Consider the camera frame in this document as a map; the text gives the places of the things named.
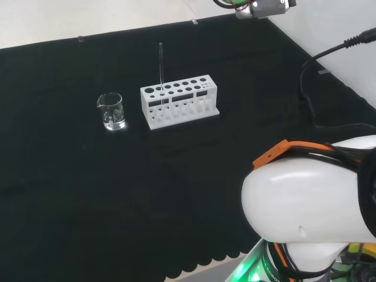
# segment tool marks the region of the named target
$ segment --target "white test tube rack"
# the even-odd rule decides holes
[[[209,75],[141,88],[142,112],[150,129],[219,115],[217,85]]]

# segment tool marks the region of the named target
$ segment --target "green light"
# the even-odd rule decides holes
[[[260,276],[257,273],[254,273],[252,276],[249,275],[248,282],[260,281]]]
[[[234,272],[234,278],[235,279],[241,279],[245,271],[242,271],[244,269],[244,264],[239,265],[237,270]]]

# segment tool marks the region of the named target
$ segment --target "water in beaker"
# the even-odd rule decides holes
[[[125,127],[123,99],[120,94],[103,94],[99,97],[96,106],[102,112],[105,128],[115,131]]]

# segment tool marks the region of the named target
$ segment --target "black cloth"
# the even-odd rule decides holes
[[[283,139],[336,142],[297,111],[309,56],[267,19],[234,15],[0,51],[1,281],[156,281],[248,252],[241,208],[252,161]],[[210,75],[220,116],[150,131],[140,88]],[[376,113],[314,64],[317,122],[376,124]],[[127,130],[96,108],[123,96]]]

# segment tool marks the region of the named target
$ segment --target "orange band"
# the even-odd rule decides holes
[[[284,152],[286,152],[289,148],[291,148],[293,146],[300,146],[300,147],[308,147],[308,148],[314,148],[314,149],[320,149],[320,150],[333,151],[332,148],[325,146],[325,145],[322,145],[322,144],[316,144],[316,143],[305,142],[305,141],[289,142],[287,140],[283,140],[282,142],[276,144],[273,148],[271,148],[265,154],[258,157],[253,162],[254,169],[258,169],[259,167],[262,167],[262,166],[266,165],[267,163],[270,163],[276,157],[278,157],[279,155],[282,155]]]
[[[284,265],[285,267],[288,267],[288,266],[287,266],[287,263],[286,263],[286,260],[284,259],[283,255],[282,255],[282,252],[281,252],[280,246],[278,246],[277,243],[274,243],[274,246],[276,247],[277,253],[278,253],[278,255],[280,256],[283,265]]]

